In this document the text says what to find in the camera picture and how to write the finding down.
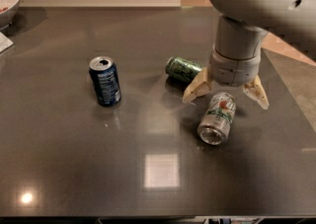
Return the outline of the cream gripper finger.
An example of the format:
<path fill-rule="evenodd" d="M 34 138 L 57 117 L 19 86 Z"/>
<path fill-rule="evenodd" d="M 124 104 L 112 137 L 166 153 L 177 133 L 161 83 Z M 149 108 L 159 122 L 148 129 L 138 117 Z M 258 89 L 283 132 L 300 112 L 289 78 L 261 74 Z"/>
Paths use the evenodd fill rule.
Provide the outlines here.
<path fill-rule="evenodd" d="M 256 76 L 254 80 L 246 83 L 243 86 L 243 92 L 251 100 L 257 102 L 263 110 L 269 108 L 269 100 L 259 76 Z"/>
<path fill-rule="evenodd" d="M 205 96 L 211 91 L 212 79 L 209 77 L 208 69 L 204 67 L 186 88 L 182 101 L 187 104 L 198 97 Z"/>

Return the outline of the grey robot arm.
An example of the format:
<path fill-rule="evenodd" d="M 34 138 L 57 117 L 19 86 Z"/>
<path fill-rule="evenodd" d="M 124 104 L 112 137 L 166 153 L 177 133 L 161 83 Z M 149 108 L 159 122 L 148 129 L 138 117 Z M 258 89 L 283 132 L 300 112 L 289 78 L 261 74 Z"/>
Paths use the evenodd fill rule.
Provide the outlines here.
<path fill-rule="evenodd" d="M 209 64 L 187 87 L 189 103 L 211 84 L 241 86 L 263 109 L 269 107 L 259 78 L 261 45 L 272 33 L 310 59 L 316 57 L 316 0 L 209 0 L 220 13 Z"/>

